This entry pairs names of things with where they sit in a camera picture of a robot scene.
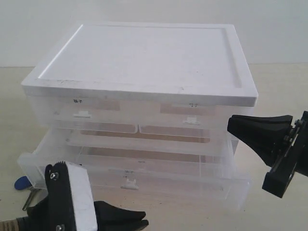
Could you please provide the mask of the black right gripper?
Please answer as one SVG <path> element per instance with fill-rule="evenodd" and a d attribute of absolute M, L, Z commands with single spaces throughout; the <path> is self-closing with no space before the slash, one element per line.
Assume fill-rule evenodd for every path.
<path fill-rule="evenodd" d="M 291 130 L 291 115 L 253 117 L 232 115 L 227 131 L 249 146 L 267 166 L 274 165 L 284 138 Z M 282 198 L 295 172 L 308 176 L 308 112 L 304 111 L 295 123 L 295 135 L 286 151 L 266 173 L 262 189 Z"/>

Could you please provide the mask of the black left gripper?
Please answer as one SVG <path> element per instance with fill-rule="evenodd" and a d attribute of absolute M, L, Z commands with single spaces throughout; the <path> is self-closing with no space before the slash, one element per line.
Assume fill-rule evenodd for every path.
<path fill-rule="evenodd" d="M 47 165 L 45 182 L 48 195 L 28 212 L 29 231 L 73 231 L 75 215 L 65 162 Z M 144 211 L 115 207 L 105 201 L 94 202 L 99 231 L 142 231 L 149 225 Z"/>

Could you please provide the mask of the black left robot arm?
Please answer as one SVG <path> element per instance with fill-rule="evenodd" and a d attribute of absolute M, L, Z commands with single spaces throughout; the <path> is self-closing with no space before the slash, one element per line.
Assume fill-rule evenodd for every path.
<path fill-rule="evenodd" d="M 144 211 L 94 201 L 87 170 L 70 162 L 45 168 L 46 197 L 26 209 L 27 216 L 1 221 L 2 231 L 141 231 Z"/>

